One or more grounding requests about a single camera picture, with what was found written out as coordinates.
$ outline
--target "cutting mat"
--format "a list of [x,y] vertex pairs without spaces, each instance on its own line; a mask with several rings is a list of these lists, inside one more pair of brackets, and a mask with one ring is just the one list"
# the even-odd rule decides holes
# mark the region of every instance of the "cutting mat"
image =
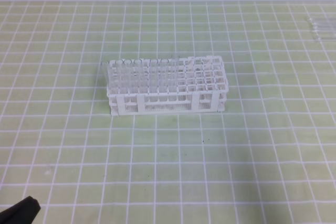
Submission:
[[[336,222],[335,2],[0,2],[0,210],[34,223]],[[220,55],[224,113],[111,117],[99,62]]]

